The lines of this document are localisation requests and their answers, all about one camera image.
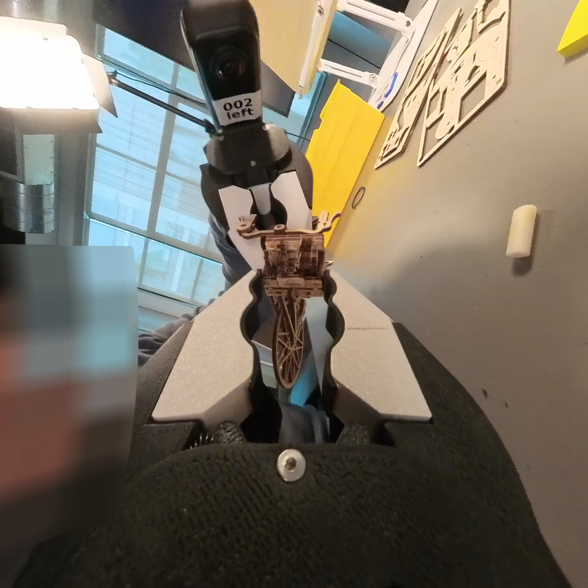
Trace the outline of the yellow paper sheet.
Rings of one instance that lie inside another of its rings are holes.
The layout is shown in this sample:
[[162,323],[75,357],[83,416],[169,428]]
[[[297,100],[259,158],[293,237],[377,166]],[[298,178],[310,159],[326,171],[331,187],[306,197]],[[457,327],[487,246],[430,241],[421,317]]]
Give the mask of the yellow paper sheet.
[[351,208],[360,188],[358,178],[384,120],[383,113],[336,82],[306,151],[313,172],[314,216]]

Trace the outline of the light wooden panel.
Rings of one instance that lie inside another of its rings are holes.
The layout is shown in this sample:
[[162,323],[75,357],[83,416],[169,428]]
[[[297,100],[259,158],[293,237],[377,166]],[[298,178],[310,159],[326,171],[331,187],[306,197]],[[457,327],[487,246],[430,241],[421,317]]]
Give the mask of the light wooden panel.
[[337,1],[251,1],[261,61],[297,94],[312,88]]

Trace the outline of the wooden engine block part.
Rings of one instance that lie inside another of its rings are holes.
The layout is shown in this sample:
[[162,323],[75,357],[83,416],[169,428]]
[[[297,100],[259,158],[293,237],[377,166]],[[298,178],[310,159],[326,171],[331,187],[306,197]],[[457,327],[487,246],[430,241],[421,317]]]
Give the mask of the wooden engine block part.
[[293,232],[261,238],[262,281],[269,298],[317,298],[326,270],[323,233]]

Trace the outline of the large glass window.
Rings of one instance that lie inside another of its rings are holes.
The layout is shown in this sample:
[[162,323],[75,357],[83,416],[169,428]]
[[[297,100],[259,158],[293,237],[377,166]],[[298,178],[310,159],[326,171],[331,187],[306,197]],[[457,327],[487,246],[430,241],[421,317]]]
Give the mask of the large glass window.
[[[209,119],[196,75],[97,26],[97,58],[120,81]],[[203,128],[111,86],[118,116],[102,112],[93,141],[86,205],[90,245],[134,250],[141,293],[203,304],[224,287],[222,258],[203,201]]]

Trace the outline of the person's grey clothing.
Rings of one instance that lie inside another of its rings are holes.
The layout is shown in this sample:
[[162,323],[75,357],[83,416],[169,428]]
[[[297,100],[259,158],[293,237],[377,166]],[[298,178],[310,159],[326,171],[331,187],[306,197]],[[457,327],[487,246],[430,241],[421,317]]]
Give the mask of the person's grey clothing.
[[194,320],[199,313],[199,309],[195,309],[192,313],[185,313],[176,320],[157,328],[150,334],[139,334],[138,337],[138,367],[143,366],[150,358],[165,344],[165,342],[173,336],[184,325]]

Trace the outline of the wooden bicycle model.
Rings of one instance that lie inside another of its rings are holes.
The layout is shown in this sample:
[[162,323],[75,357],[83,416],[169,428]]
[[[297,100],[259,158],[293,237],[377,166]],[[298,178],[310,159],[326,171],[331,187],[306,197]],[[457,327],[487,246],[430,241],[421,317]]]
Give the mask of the wooden bicycle model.
[[[273,234],[293,232],[325,234],[332,230],[333,224],[340,216],[341,213],[334,213],[330,216],[328,212],[322,212],[318,217],[313,218],[312,229],[310,231],[290,231],[286,229],[285,224],[277,224],[272,229],[259,230],[256,227],[258,216],[248,215],[240,217],[240,224],[237,227],[237,231],[244,239],[261,239]],[[326,263],[327,269],[332,262],[326,261]],[[285,389],[291,389],[294,386],[303,365],[306,299],[308,298],[269,298],[275,312],[272,339],[273,369],[277,384]]]

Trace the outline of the yellow sticky note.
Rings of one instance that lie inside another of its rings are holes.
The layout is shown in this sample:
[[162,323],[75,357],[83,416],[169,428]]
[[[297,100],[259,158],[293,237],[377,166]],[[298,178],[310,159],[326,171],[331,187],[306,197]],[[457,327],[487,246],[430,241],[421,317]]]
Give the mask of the yellow sticky note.
[[587,50],[587,1],[579,1],[557,48],[569,59]]

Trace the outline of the silver ventilation duct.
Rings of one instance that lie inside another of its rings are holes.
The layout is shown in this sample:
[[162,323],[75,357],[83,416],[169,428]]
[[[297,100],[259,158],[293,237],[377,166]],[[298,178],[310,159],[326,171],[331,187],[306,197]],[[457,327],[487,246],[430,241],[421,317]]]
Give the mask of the silver ventilation duct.
[[1,129],[1,222],[47,234],[55,218],[55,137]]

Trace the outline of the white foam cylinder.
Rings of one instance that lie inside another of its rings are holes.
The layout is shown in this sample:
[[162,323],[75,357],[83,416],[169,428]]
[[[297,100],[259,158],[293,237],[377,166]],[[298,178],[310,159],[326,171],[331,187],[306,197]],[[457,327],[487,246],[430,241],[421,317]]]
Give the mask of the white foam cylinder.
[[523,205],[513,211],[506,245],[507,257],[523,259],[531,255],[536,219],[536,205]]

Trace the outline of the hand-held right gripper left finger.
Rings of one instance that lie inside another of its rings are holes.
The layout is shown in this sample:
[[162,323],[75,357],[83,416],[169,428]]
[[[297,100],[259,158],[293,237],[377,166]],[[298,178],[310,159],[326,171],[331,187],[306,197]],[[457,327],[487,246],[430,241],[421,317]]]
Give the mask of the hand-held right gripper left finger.
[[195,317],[152,412],[155,422],[243,422],[260,377],[260,271]]

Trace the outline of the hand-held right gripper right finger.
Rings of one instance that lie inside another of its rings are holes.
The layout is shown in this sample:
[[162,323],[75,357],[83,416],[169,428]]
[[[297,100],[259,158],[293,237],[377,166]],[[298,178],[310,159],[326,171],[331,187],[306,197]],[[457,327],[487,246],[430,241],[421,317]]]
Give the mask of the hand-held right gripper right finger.
[[394,322],[334,270],[307,305],[322,405],[340,422],[430,422]]

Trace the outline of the studio light panel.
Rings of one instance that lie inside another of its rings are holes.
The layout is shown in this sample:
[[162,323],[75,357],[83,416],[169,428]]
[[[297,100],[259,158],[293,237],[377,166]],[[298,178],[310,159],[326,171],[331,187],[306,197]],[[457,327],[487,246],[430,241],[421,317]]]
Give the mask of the studio light panel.
[[117,117],[105,66],[61,24],[1,17],[1,124],[21,135],[98,134]]

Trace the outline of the white metal frame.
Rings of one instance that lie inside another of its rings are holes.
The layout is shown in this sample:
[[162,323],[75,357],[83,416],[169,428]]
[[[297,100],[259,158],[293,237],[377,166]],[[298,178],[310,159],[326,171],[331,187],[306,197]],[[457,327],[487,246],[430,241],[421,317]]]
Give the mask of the white metal frame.
[[394,45],[380,69],[380,73],[361,71],[340,63],[318,58],[318,71],[335,75],[371,88],[368,104],[383,112],[401,90],[415,59],[424,34],[429,26],[438,1],[426,1],[415,19],[368,1],[319,1],[312,23],[312,40],[319,38],[326,26],[327,12],[336,9],[393,29],[401,37]]

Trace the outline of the wooden model parts sheet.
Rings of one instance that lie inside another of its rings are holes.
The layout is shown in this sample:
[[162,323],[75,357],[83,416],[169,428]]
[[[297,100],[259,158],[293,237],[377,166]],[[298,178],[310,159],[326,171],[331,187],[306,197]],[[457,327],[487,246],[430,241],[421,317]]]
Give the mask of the wooden model parts sheet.
[[440,67],[449,42],[456,33],[461,17],[462,9],[458,8],[446,22],[435,41],[416,62],[374,165],[375,170],[404,152],[423,109],[430,84]]
[[424,100],[422,167],[507,84],[510,1],[477,1],[445,43]]

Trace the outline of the black light stand pole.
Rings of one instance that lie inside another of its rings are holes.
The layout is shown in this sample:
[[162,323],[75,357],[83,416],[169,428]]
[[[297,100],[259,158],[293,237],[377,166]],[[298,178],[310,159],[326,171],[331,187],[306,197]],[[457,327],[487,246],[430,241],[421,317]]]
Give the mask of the black light stand pole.
[[201,119],[198,118],[197,116],[188,114],[187,112],[174,107],[166,102],[163,102],[162,100],[159,100],[157,98],[154,98],[153,96],[141,91],[140,89],[136,89],[133,86],[126,84],[122,81],[120,81],[117,77],[117,72],[107,72],[107,79],[108,82],[111,86],[119,88],[127,93],[130,93],[133,96],[136,96],[156,107],[162,108],[164,110],[166,110],[167,112],[170,112],[176,116],[179,116],[197,126],[200,126],[201,128],[203,128],[205,130],[205,132],[210,136],[218,136],[219,132],[218,130],[215,128],[214,124],[211,121],[208,121],[206,119]]

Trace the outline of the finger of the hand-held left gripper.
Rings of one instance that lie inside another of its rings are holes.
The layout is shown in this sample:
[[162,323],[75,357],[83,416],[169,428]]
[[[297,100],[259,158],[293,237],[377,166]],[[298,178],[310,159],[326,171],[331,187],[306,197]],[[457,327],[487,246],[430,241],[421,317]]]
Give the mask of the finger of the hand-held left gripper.
[[271,195],[285,211],[286,229],[312,229],[312,210],[308,206],[296,172],[281,173],[271,184]]
[[261,239],[244,239],[237,231],[240,217],[248,216],[254,204],[249,189],[228,186],[219,189],[219,197],[228,224],[228,237],[251,269],[262,270],[265,265]]

